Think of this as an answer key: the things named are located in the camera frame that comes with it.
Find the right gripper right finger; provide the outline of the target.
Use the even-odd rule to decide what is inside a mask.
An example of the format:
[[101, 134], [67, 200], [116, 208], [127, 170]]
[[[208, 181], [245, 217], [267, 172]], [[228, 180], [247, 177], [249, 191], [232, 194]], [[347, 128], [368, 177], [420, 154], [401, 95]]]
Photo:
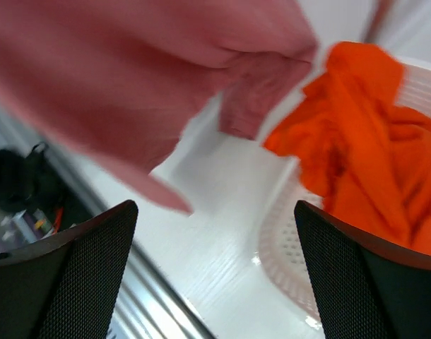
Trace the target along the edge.
[[303, 200], [294, 216], [326, 338], [431, 339], [431, 256]]

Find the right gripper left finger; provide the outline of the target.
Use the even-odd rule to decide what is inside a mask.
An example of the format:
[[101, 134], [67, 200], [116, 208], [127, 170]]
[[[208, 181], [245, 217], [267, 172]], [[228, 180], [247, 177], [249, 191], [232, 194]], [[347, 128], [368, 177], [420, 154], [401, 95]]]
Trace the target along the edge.
[[106, 338], [137, 217], [128, 200], [0, 253], [0, 338]]

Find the orange t shirt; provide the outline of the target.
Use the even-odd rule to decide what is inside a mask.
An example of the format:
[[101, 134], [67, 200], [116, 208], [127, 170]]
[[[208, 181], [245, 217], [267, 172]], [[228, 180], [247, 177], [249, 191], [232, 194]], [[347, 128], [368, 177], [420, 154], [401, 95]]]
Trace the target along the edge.
[[264, 147], [298, 157], [328, 214], [431, 256], [431, 118], [395, 103], [404, 74], [377, 46], [336, 44]]

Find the dusty rose t shirt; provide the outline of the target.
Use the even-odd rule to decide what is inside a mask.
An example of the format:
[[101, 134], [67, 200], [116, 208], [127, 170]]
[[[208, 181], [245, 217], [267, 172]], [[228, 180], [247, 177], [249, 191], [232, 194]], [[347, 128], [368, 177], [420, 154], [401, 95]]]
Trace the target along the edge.
[[296, 1], [0, 1], [0, 105], [160, 206], [152, 171], [223, 94], [219, 127], [253, 139], [311, 70]]

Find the white perforated plastic basket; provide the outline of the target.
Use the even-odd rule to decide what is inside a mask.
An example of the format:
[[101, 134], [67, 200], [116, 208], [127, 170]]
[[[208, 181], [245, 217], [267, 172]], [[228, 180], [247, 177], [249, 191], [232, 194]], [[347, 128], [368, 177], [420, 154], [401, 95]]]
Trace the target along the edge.
[[[406, 67], [406, 75], [396, 104], [431, 117], [431, 63], [410, 57], [398, 60]], [[299, 176], [299, 160], [291, 157], [268, 200], [267, 212], [259, 227], [256, 263], [269, 280], [307, 314], [305, 321], [309, 326], [321, 333], [319, 312], [293, 212], [298, 200], [320, 207], [321, 198], [303, 188]]]

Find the metal clothes rack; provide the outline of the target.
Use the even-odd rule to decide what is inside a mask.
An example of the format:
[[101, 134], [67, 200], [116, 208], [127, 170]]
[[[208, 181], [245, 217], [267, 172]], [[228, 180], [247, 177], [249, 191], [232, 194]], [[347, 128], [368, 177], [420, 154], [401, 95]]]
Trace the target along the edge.
[[362, 42], [375, 43], [379, 37], [381, 29], [385, 25], [386, 19], [396, 3], [395, 0], [377, 0], [372, 19], [364, 31]]

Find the aluminium mounting rail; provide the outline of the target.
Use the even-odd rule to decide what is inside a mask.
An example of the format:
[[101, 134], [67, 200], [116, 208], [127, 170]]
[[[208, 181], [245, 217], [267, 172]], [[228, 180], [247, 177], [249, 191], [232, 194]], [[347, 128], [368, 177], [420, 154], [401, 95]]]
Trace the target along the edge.
[[62, 152], [0, 110], [0, 338], [210, 338]]

